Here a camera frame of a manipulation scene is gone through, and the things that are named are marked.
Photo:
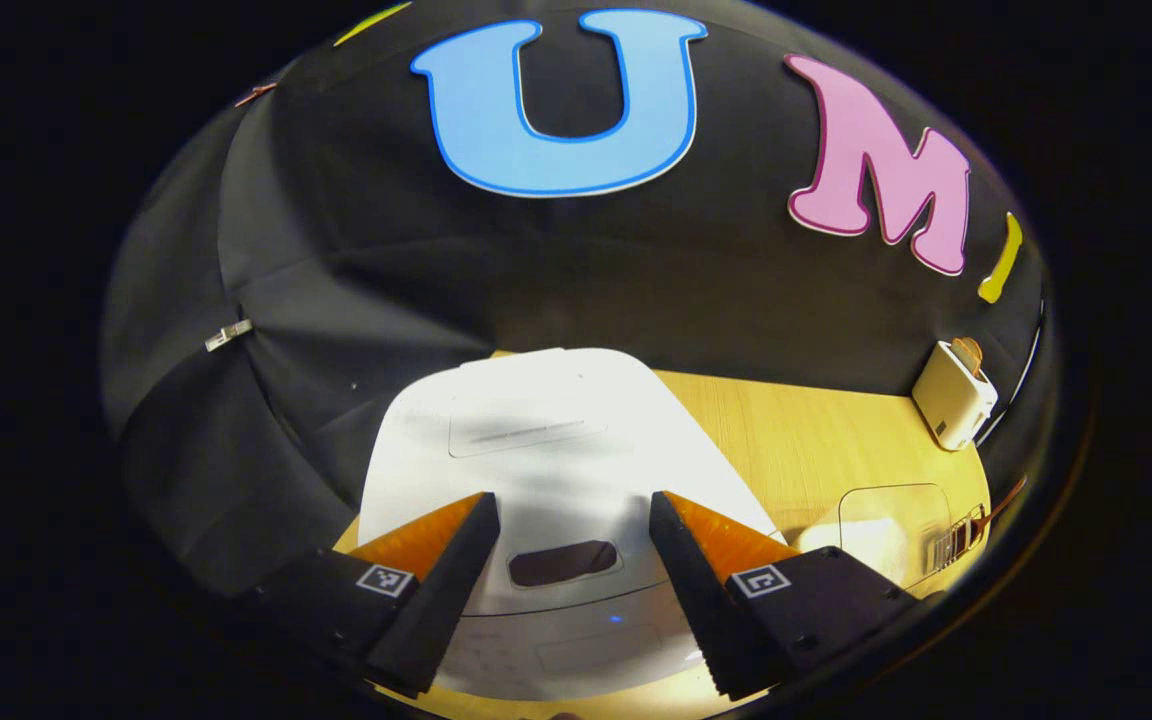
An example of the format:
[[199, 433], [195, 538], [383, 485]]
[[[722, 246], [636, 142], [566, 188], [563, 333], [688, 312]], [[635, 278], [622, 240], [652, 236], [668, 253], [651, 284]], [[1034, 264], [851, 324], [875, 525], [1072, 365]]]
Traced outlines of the white toaster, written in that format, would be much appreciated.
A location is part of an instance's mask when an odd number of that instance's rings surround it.
[[911, 400], [923, 416], [938, 446], [963, 450], [990, 418], [998, 402], [998, 391], [982, 370], [977, 381], [965, 372], [950, 351], [952, 341], [934, 343], [929, 361], [916, 378]]

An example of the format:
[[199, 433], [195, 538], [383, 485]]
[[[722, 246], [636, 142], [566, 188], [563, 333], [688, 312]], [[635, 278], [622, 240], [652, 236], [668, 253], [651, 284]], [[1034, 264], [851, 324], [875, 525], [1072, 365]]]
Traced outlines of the white rice cooker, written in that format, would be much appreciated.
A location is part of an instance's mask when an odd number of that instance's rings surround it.
[[609, 348], [488, 357], [410, 384], [376, 435], [358, 541], [493, 493], [500, 535], [435, 685], [579, 700], [702, 662], [649, 537], [657, 491], [780, 538], [732, 462], [652, 369]]

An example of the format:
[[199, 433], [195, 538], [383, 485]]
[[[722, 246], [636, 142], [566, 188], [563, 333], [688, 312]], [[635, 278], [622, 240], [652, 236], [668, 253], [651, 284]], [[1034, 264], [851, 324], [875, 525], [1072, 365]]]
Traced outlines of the clear plastic container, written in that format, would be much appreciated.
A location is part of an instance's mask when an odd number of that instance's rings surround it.
[[933, 483], [851, 488], [832, 509], [823, 511], [814, 523], [826, 518], [863, 520], [879, 516], [890, 516], [919, 526], [933, 526], [933, 532], [952, 523], [947, 497]]

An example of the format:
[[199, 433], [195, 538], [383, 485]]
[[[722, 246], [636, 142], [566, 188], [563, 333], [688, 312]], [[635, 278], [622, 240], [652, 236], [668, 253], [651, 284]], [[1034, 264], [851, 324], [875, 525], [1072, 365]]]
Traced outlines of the silver metal clip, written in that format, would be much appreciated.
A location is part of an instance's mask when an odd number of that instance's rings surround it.
[[250, 319], [244, 318], [238, 320], [238, 323], [232, 323], [229, 325], [223, 325], [210, 338], [204, 341], [205, 351], [207, 354], [217, 353], [220, 347], [230, 343], [233, 340], [243, 336], [243, 334], [250, 333], [253, 329], [253, 324]]

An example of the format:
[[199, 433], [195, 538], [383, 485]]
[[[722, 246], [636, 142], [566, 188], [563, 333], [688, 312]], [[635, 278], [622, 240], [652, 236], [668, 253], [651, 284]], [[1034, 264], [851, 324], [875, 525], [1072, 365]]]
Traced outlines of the black backdrop cloth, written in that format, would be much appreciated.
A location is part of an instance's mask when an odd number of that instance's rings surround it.
[[[654, 179], [521, 199], [460, 179], [435, 145], [422, 51], [473, 29], [540, 29], [518, 50], [535, 131], [584, 146], [646, 88], [628, 82], [602, 9], [692, 18], [685, 156]], [[968, 162], [967, 265], [929, 268], [887, 243], [890, 192], [859, 169], [867, 228], [788, 213], [814, 176], [812, 83], [787, 55], [867, 86], [909, 154]], [[420, 377], [498, 351], [613, 348], [647, 366], [742, 381], [905, 395], [937, 340], [973, 338], [1000, 392], [980, 434], [992, 497], [1032, 471], [1064, 365], [1036, 241], [1001, 300], [979, 285], [1020, 200], [952, 120], [867, 58], [744, 0], [416, 0], [221, 109], [147, 191], [103, 316], [103, 406], [128, 497], [202, 588], [236, 594], [334, 541], [361, 503], [385, 410]], [[217, 353], [204, 341], [248, 318]]]

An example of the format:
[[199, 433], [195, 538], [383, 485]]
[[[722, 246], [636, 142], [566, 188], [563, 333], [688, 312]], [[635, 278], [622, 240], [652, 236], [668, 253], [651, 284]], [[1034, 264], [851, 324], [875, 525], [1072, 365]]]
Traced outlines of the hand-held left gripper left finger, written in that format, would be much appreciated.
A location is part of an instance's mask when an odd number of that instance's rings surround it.
[[238, 620], [343, 682], [417, 698], [499, 535], [497, 497], [475, 493], [349, 552], [301, 553], [236, 597]]

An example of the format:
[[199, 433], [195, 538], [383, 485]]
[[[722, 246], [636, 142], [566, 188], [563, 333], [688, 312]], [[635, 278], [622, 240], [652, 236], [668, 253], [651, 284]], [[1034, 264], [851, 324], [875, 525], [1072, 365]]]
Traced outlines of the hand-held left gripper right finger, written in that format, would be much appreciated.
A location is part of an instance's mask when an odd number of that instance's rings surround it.
[[805, 553], [657, 491], [650, 539], [717, 691], [780, 691], [874, 641], [919, 598], [838, 548]]

